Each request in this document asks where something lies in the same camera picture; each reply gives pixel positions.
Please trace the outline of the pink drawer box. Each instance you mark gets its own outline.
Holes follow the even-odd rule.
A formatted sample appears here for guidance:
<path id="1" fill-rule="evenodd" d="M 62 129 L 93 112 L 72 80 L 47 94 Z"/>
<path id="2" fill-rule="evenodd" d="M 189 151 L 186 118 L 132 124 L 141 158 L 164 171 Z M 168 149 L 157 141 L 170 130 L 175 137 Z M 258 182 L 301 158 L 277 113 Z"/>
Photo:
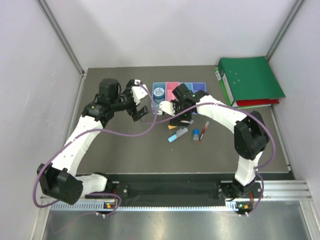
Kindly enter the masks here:
<path id="1" fill-rule="evenodd" d="M 180 85 L 179 82 L 167 82 L 166 83 L 166 100 L 170 102 L 171 100 L 175 100 L 176 97 L 173 94 L 173 90 Z"/>

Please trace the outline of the blue slime jar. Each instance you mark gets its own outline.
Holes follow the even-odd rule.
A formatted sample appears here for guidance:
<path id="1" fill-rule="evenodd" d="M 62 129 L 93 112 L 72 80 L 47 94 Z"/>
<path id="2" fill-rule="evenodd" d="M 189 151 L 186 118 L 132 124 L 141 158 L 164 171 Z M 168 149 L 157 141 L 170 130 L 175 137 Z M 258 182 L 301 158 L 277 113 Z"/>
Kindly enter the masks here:
<path id="1" fill-rule="evenodd" d="M 162 87 L 156 87 L 153 90 L 153 99 L 156 104 L 159 104 L 162 101 L 164 101 L 165 100 L 165 89 Z"/>

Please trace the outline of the orange highlighter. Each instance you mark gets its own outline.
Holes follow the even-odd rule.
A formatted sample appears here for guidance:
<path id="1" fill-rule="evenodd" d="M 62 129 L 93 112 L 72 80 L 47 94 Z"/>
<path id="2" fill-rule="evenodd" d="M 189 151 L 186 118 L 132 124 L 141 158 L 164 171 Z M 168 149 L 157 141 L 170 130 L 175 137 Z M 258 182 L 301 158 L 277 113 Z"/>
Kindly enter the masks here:
<path id="1" fill-rule="evenodd" d="M 186 120 L 182 120 L 182 121 L 170 120 L 168 129 L 173 130 L 177 128 L 185 128 L 185 127 L 188 127 L 190 124 L 191 124 L 190 121 L 186 121 Z"/>

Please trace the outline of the purple drawer box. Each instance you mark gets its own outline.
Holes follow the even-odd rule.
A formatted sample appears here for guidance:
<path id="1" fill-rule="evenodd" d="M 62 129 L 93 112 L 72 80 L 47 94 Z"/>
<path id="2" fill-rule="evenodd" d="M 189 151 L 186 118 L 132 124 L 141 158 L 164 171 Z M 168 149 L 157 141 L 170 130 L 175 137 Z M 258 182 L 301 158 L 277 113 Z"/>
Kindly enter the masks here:
<path id="1" fill-rule="evenodd" d="M 207 91 L 206 88 L 206 83 L 205 82 L 193 82 L 192 83 L 192 90 L 194 93 L 196 93 L 197 91 Z"/>

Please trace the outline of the light green folder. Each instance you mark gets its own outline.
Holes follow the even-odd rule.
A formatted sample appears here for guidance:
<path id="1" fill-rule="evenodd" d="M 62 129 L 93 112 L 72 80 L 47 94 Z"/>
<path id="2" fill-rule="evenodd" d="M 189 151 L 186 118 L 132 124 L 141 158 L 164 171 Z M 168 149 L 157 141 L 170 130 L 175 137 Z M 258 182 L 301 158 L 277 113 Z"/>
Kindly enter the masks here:
<path id="1" fill-rule="evenodd" d="M 233 96 L 232 96 L 232 93 L 231 93 L 231 90 L 230 90 L 230 87 L 229 87 L 229 84 L 227 81 L 227 77 L 225 76 L 225 74 L 222 76 L 218 67 L 215 68 L 215 74 L 218 79 L 219 85 L 221 87 L 222 94 L 225 98 L 226 104 L 228 106 L 239 108 L 239 109 L 249 109 L 249 108 L 255 108 L 255 107 L 269 107 L 269 106 L 271 106 L 271 105 L 262 105 L 262 106 L 238 107 L 236 102 L 232 103 Z"/>

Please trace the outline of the red folder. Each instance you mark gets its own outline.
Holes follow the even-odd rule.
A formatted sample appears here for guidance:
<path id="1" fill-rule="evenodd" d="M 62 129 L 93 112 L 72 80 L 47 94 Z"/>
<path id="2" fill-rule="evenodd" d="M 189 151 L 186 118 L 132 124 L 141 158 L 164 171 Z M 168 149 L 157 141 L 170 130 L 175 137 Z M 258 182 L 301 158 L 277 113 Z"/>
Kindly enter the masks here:
<path id="1" fill-rule="evenodd" d="M 248 100 L 237 100 L 236 105 L 238 107 L 252 107 L 252 106 L 269 106 L 273 104 L 278 104 L 278 99 L 248 99 Z"/>

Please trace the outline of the dark green binder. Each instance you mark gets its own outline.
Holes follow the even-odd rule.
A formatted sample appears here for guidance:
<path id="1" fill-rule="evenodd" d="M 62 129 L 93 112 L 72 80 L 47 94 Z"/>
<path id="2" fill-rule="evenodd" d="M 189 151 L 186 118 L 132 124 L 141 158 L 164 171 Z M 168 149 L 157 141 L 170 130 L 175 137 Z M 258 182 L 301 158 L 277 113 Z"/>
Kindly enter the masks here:
<path id="1" fill-rule="evenodd" d="M 280 99 L 286 95 L 264 56 L 231 58 L 218 62 L 220 74 L 226 76 L 233 96 L 240 100 Z"/>

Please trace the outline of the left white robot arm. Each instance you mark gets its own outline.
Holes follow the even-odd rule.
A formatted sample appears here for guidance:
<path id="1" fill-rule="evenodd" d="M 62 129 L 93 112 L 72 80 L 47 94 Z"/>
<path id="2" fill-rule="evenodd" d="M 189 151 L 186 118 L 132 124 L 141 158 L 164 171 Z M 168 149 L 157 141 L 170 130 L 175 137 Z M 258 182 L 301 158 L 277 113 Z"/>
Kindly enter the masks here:
<path id="1" fill-rule="evenodd" d="M 98 93 L 84 107 L 65 145 L 48 163 L 38 167 L 35 186 L 40 187 L 44 195 L 69 205 L 96 192 L 102 198 L 109 198 L 114 187 L 108 183 L 107 176 L 102 173 L 78 176 L 79 165 L 94 139 L 105 132 L 115 113 L 126 111 L 135 122 L 145 116 L 148 108 L 137 107 L 149 95 L 147 86 L 138 79 L 129 80 L 125 88 L 121 88 L 116 79 L 103 79 Z"/>

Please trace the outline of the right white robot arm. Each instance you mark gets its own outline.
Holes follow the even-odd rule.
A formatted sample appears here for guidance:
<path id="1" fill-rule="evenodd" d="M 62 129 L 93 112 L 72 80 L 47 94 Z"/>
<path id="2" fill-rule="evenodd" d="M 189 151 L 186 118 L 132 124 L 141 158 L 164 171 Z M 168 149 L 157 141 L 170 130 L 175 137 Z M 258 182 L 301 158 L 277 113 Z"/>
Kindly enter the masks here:
<path id="1" fill-rule="evenodd" d="M 159 105 L 161 111 L 171 116 L 172 125 L 183 126 L 197 113 L 231 131 L 239 159 L 232 183 L 222 188 L 220 194 L 228 201 L 245 198 L 252 191 L 267 144 L 274 142 L 261 114 L 230 107 L 203 90 L 192 92 L 184 83 L 173 90 L 173 95 L 173 100 L 162 101 Z"/>

